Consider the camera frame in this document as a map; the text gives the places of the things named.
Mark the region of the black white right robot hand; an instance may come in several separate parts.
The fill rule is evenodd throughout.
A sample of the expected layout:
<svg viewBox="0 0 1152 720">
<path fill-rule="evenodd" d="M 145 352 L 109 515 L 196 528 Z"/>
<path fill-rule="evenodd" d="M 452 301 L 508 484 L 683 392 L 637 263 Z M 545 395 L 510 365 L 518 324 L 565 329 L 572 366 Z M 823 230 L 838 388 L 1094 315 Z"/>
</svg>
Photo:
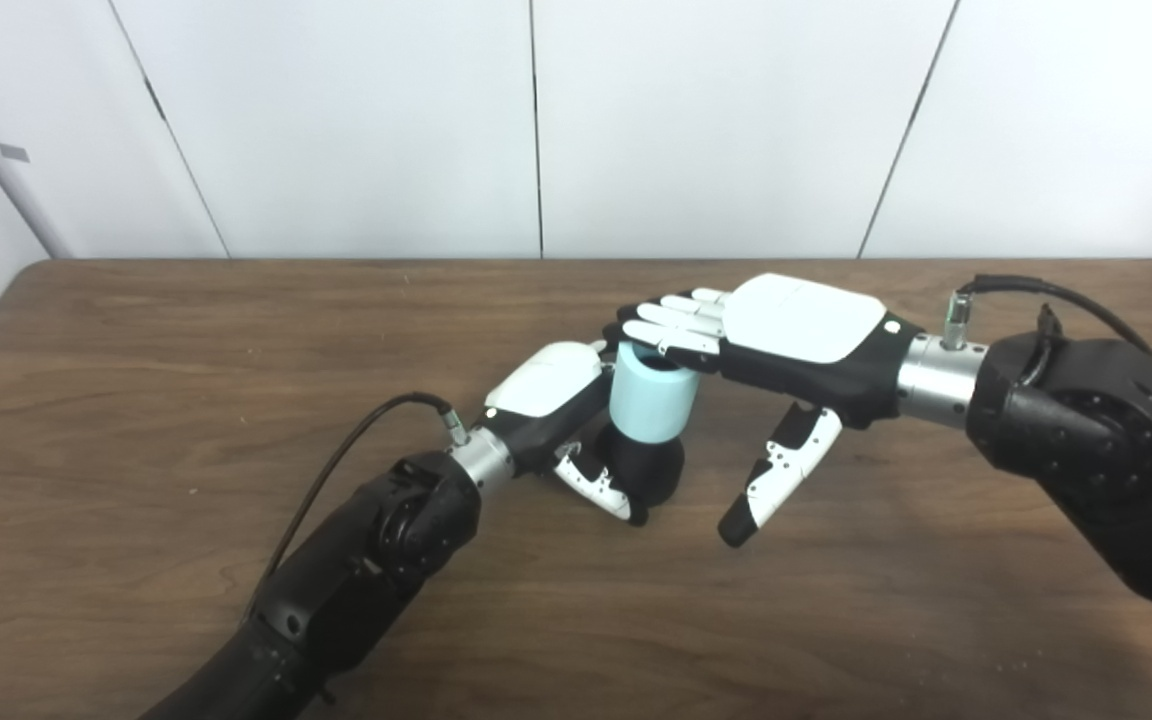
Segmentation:
<svg viewBox="0 0 1152 720">
<path fill-rule="evenodd" d="M 896 418 L 899 373 L 920 333 L 873 296 L 765 273 L 732 291 L 695 288 L 621 306 L 602 336 L 791 397 L 744 492 L 719 520 L 719 537 L 737 548 L 772 520 L 846 429 Z"/>
</svg>

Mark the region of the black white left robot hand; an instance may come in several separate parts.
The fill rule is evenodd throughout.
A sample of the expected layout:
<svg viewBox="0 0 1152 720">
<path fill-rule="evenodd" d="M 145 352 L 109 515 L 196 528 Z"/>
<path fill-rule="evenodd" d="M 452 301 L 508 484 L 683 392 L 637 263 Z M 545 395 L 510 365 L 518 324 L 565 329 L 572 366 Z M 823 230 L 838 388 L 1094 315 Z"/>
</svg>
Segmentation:
<svg viewBox="0 0 1152 720">
<path fill-rule="evenodd" d="M 473 429 L 502 444 L 511 477 L 553 475 L 614 518 L 643 526 L 645 503 L 579 439 L 609 407 L 614 372 L 605 351 L 602 340 L 541 347 L 488 392 Z"/>
</svg>

